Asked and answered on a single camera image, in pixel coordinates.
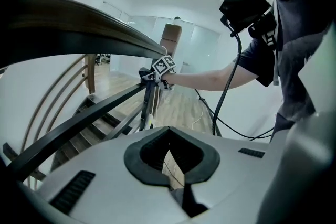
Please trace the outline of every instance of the staircase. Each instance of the staircase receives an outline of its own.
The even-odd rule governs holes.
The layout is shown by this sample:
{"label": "staircase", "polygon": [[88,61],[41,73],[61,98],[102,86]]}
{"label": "staircase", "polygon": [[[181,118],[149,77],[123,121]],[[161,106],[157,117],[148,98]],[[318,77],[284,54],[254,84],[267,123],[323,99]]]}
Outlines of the staircase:
{"label": "staircase", "polygon": [[[89,95],[86,101],[77,110],[76,114],[81,113],[88,107],[100,101],[102,100],[97,98],[94,94]],[[100,143],[105,138],[105,136],[108,135],[125,117],[126,116],[122,113],[117,111],[110,111],[93,123],[89,124],[84,130],[66,142],[55,153],[50,171],[52,172],[87,148]],[[131,127],[128,126],[123,134],[128,134],[130,131]]]}

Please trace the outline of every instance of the black t-shirt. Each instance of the black t-shirt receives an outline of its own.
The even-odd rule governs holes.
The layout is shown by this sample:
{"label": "black t-shirt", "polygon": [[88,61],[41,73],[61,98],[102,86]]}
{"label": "black t-shirt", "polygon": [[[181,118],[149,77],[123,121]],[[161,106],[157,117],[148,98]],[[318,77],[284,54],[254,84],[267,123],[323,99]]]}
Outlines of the black t-shirt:
{"label": "black t-shirt", "polygon": [[[320,45],[331,21],[323,0],[277,0],[277,5],[277,68],[283,104],[278,111],[274,133],[289,129],[302,117],[314,113],[298,72]],[[239,65],[258,75],[257,80],[266,87],[273,81],[275,55],[262,39],[252,40],[241,54]]]}

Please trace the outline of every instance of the forearm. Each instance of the forearm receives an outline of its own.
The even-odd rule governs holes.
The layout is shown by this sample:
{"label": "forearm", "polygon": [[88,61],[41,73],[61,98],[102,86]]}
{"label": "forearm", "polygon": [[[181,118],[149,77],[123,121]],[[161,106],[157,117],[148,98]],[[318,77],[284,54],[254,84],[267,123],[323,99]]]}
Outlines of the forearm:
{"label": "forearm", "polygon": [[[167,73],[163,76],[169,84],[177,84],[184,87],[206,90],[206,91],[223,91],[233,70],[234,63],[229,64],[222,70],[214,70],[197,74],[172,74]],[[230,84],[230,89],[246,84],[258,76],[251,73],[241,66],[237,70]]]}

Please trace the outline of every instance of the person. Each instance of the person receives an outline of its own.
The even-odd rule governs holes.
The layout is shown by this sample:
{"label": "person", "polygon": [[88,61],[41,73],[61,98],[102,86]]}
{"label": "person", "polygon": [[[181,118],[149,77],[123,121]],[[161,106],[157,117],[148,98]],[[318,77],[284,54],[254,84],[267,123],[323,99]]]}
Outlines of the person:
{"label": "person", "polygon": [[[275,64],[281,80],[283,104],[273,134],[291,128],[295,122],[315,112],[312,101],[298,77],[298,72],[314,54],[328,30],[331,12],[327,0],[277,0],[278,38],[276,57],[262,39],[253,39],[242,52],[230,89],[252,80],[269,86],[274,79]],[[169,84],[207,90],[224,89],[234,63],[222,70],[198,74],[167,73],[162,79]]]}

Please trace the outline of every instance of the wooden floor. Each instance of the wooden floor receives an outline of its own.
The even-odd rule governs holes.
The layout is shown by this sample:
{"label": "wooden floor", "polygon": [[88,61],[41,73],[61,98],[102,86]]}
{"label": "wooden floor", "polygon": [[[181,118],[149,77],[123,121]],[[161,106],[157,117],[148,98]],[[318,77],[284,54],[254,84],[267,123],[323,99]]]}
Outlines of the wooden floor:
{"label": "wooden floor", "polygon": [[[126,74],[116,71],[110,72],[109,67],[109,65],[103,63],[101,66],[96,66],[95,69],[96,96],[99,99],[110,97],[140,82],[140,79],[133,78]],[[144,90],[113,110],[128,115],[143,102],[143,98]],[[133,122],[136,122],[139,119],[140,115],[138,115]],[[210,135],[212,133],[212,121],[205,105],[197,99],[188,98],[183,94],[174,91],[164,92],[158,107],[158,112],[154,119],[156,127],[174,126],[193,129],[195,131],[203,132],[205,135]],[[169,176],[171,186],[174,189],[182,188],[184,185],[184,175],[170,152],[167,153],[162,172]]]}

